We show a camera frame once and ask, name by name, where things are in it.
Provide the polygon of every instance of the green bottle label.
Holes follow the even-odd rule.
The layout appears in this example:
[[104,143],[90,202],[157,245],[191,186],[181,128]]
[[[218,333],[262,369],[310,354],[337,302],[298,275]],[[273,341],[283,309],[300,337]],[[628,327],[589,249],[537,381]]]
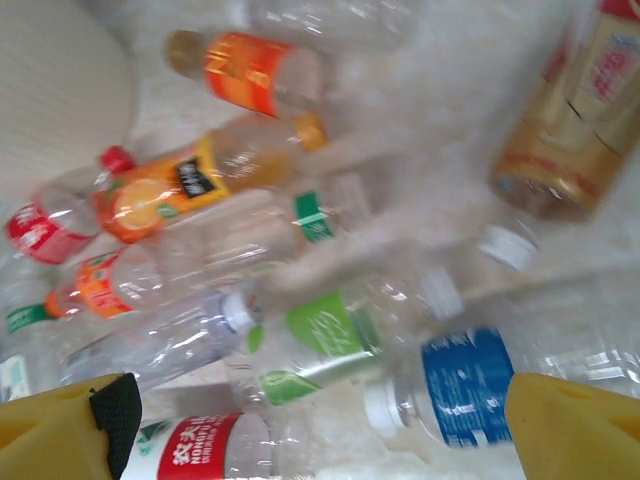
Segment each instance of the green bottle label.
[[296,225],[311,243],[321,242],[333,237],[333,231],[327,223],[327,214],[322,211],[318,195],[309,192],[295,199]]
[[23,327],[42,322],[44,320],[52,320],[52,318],[41,303],[18,308],[7,315],[7,332],[11,335]]
[[[292,310],[287,315],[286,323],[297,342],[315,352],[310,358],[317,359],[320,369],[331,358],[351,357],[355,364],[377,353],[375,350],[379,346],[379,338],[366,308],[349,312],[341,292],[331,293]],[[248,340],[251,353],[261,348],[264,337],[263,327],[253,329]],[[335,373],[336,379],[340,378],[340,373]],[[269,402],[276,406],[322,388],[322,385],[305,378],[304,372],[297,374],[280,369],[262,375],[260,382]]]

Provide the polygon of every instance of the white bottle cap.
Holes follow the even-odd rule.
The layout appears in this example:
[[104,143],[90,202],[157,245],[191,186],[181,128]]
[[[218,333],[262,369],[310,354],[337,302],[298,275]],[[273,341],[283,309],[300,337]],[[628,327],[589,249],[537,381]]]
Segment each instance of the white bottle cap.
[[369,423],[381,436],[393,438],[398,428],[406,428],[398,410],[393,377],[367,382],[364,405]]
[[439,265],[429,265],[419,273],[420,287],[427,307],[444,322],[464,312],[464,301],[447,270]]
[[487,228],[480,250],[494,260],[521,272],[538,253],[538,247],[526,238],[504,227]]
[[230,293],[222,301],[222,312],[235,332],[246,332],[264,319],[262,295],[255,288]]

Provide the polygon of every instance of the bottle cap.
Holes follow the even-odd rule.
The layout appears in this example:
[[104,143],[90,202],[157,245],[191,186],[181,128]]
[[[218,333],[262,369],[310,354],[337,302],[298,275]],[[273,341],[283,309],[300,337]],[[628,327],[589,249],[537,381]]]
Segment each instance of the bottle cap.
[[315,152],[327,145],[327,134],[320,115],[307,113],[296,117],[293,122],[296,136],[307,153]]
[[47,299],[44,302],[44,309],[53,318],[62,318],[65,316],[65,312],[56,299],[55,291],[49,292],[49,295],[47,295]]
[[494,260],[521,272],[538,253],[538,247],[526,238],[504,227],[487,228],[480,250]]
[[201,33],[176,30],[167,36],[164,60],[177,74],[193,77],[202,69],[205,46],[205,37]]
[[440,265],[426,265],[419,272],[420,287],[427,307],[440,321],[464,312],[464,301],[449,272]]
[[114,175],[129,171],[136,166],[131,154],[118,145],[109,147],[100,155],[100,164]]
[[367,382],[364,405],[369,423],[383,437],[393,438],[398,428],[406,427],[398,410],[392,377]]
[[255,282],[249,283],[249,288],[228,294],[222,303],[224,316],[237,333],[246,332],[262,323],[265,315],[262,295],[255,288]]

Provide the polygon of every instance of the pile of bottles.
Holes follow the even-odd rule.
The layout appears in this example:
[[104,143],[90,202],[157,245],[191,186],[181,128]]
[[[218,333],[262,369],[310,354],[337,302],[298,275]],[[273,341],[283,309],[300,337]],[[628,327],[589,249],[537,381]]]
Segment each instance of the pile of bottles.
[[[149,458],[167,472],[191,468],[190,478],[262,478],[284,468],[290,440],[265,412],[354,376],[369,378],[362,408],[381,435],[415,425],[457,447],[510,440],[515,371],[635,394],[635,345],[600,325],[624,320],[616,312],[635,300],[602,293],[619,276],[476,295],[537,254],[523,219],[588,217],[640,137],[637,67],[618,72],[608,103],[580,83],[614,48],[598,29],[615,29],[616,2],[602,4],[581,44],[593,55],[572,61],[563,46],[496,163],[506,218],[440,251],[389,246],[369,271],[297,300],[270,288],[271,274],[315,244],[341,248],[336,239],[351,241],[380,214],[356,172],[313,178],[299,167],[357,128],[326,102],[326,52],[401,48],[422,3],[263,0],[243,10],[249,33],[171,33],[164,56],[175,72],[252,113],[158,158],[111,147],[15,212],[0,258],[0,401],[118,372],[145,392],[223,359],[244,413],[144,425],[124,478],[142,478]],[[640,18],[624,20],[640,43]],[[259,201],[233,203],[258,190]],[[74,260],[103,232],[115,250]],[[627,276],[637,284],[640,271]],[[515,316],[530,330],[512,328]],[[164,446],[149,456],[152,437]]]

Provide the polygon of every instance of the clear plastic bottle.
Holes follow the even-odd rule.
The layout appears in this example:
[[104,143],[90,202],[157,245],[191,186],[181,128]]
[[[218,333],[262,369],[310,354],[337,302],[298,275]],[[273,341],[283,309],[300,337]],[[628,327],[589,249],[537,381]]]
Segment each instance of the clear plastic bottle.
[[55,332],[55,320],[47,315],[43,305],[47,290],[49,285],[37,279],[3,285],[0,402],[59,385],[56,352],[53,348],[43,348],[51,345]]
[[310,244],[371,218],[356,174],[305,179],[226,216],[203,211],[149,239],[63,270],[47,299],[54,316],[111,318],[155,310],[203,285],[219,288],[289,263]]
[[423,4],[421,0],[247,0],[240,15],[258,35],[331,53],[389,51],[415,32]]
[[[375,371],[407,344],[426,340],[439,322],[459,315],[487,279],[515,275],[503,263],[531,254],[530,245],[506,240],[490,235],[480,245],[465,243],[438,255],[384,255],[381,273],[365,274],[288,312],[273,310],[225,358],[240,404],[289,403]],[[523,245],[524,253],[517,248]]]
[[167,37],[164,57],[217,97],[272,117],[294,118],[324,97],[326,67],[308,48],[239,32],[177,30]]
[[226,355],[238,334],[262,321],[263,310],[251,282],[230,294],[202,290],[72,353],[59,379],[69,385],[127,372],[144,392]]
[[596,272],[478,302],[366,388],[386,437],[424,429],[452,447],[510,441],[504,402],[514,372],[640,396],[640,269]]
[[59,387],[62,359],[112,327],[80,316],[54,320],[44,308],[50,288],[43,279],[2,285],[0,403]]
[[282,185],[306,154],[322,148],[341,127],[340,117],[329,111],[290,123],[243,116],[116,176],[114,188],[97,197],[103,228],[134,243],[235,193]]
[[100,166],[85,167],[54,179],[5,224],[0,251],[0,277],[27,278],[43,274],[82,250],[99,232],[93,195],[111,186],[113,175],[134,167],[118,147],[100,157]]
[[143,422],[122,480],[299,478],[306,432],[291,423],[251,413]]

